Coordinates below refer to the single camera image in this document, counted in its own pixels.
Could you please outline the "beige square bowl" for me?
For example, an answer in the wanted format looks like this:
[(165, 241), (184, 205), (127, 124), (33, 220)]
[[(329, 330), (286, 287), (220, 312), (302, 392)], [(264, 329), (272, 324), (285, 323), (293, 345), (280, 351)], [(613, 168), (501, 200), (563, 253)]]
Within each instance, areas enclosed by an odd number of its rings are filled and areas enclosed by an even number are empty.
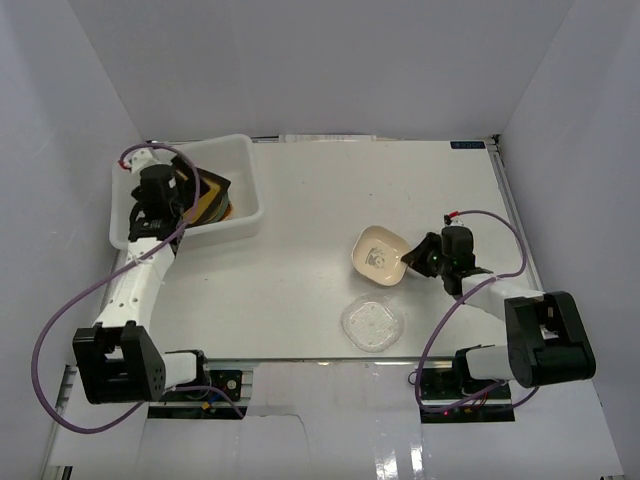
[(351, 260), (354, 269), (374, 283), (391, 287), (404, 277), (408, 265), (402, 260), (411, 246), (399, 235), (382, 227), (365, 228), (356, 241)]

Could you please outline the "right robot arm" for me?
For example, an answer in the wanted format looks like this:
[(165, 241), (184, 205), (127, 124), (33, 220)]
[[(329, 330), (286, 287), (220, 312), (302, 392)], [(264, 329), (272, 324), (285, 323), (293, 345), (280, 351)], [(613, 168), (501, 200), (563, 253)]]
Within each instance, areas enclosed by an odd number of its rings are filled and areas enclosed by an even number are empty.
[(488, 381), (532, 388), (595, 375), (595, 355), (573, 296), (520, 287), (507, 275), (478, 267), (470, 229), (430, 232), (402, 262), (425, 277), (439, 277), (457, 306), (475, 307), (504, 322), (504, 345), (455, 353), (451, 384), (459, 396), (477, 397)]

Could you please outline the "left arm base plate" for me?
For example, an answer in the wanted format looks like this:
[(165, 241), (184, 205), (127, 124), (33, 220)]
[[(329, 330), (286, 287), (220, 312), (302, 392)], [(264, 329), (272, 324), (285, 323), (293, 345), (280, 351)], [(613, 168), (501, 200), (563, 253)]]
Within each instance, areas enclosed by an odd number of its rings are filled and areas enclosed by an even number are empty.
[(247, 412), (242, 370), (210, 370), (204, 385), (189, 384), (167, 391), (148, 408), (156, 420), (241, 420)]

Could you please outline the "teal round plate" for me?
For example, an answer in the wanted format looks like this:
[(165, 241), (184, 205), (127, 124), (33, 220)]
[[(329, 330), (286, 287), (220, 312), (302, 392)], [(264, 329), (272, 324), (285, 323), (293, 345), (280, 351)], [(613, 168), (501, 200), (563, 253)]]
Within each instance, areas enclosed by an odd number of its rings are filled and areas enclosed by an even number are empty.
[(219, 205), (217, 207), (217, 210), (214, 212), (214, 215), (211, 217), (211, 222), (212, 223), (220, 222), (219, 221), (220, 217), (224, 214), (225, 210), (227, 209), (227, 207), (229, 205), (232, 205), (232, 203), (231, 203), (231, 201), (229, 199), (229, 195), (225, 194), (222, 197), (222, 199), (221, 199), (221, 201), (220, 201), (220, 203), (219, 203)]

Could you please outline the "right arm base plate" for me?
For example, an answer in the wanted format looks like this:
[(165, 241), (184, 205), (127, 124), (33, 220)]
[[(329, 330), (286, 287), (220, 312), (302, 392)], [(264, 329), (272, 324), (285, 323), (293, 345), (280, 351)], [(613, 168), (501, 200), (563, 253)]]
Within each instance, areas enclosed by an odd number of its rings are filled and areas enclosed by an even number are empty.
[[(421, 402), (430, 409), (448, 406), (493, 385), (492, 380), (462, 383), (452, 367), (425, 368), (421, 375)], [(443, 413), (420, 411), (423, 425), (510, 423), (515, 421), (507, 383)]]

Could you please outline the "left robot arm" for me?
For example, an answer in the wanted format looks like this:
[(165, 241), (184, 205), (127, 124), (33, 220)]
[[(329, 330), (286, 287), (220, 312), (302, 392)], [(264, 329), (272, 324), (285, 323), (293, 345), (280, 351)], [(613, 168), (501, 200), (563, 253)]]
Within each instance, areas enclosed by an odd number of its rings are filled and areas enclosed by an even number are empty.
[(85, 395), (91, 404), (155, 402), (172, 388), (199, 399), (211, 387), (200, 350), (161, 353), (150, 335), (160, 287), (181, 243), (175, 233), (185, 210), (184, 181), (166, 164), (141, 170), (129, 222), (126, 261), (107, 305), (73, 338)]

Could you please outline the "black and amber square plate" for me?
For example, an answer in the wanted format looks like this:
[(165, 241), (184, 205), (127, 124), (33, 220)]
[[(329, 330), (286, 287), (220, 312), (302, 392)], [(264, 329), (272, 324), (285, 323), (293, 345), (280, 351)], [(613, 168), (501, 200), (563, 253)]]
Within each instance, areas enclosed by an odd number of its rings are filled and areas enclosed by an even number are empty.
[(196, 193), (196, 182), (192, 169), (178, 156), (171, 159), (171, 164), (176, 170), (181, 182), (181, 193), (184, 197), (184, 217), (189, 221), (189, 228), (212, 224), (211, 217), (225, 194), (228, 194), (231, 181), (198, 168), (200, 194), (197, 207), (193, 208)]

